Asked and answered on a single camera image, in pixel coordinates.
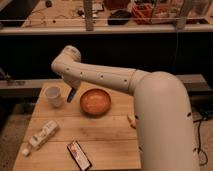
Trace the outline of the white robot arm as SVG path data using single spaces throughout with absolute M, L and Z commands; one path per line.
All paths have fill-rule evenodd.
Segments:
M 176 76 L 84 64 L 79 50 L 70 45 L 51 68 L 73 92 L 85 81 L 133 97 L 143 171 L 200 171 L 189 96 Z

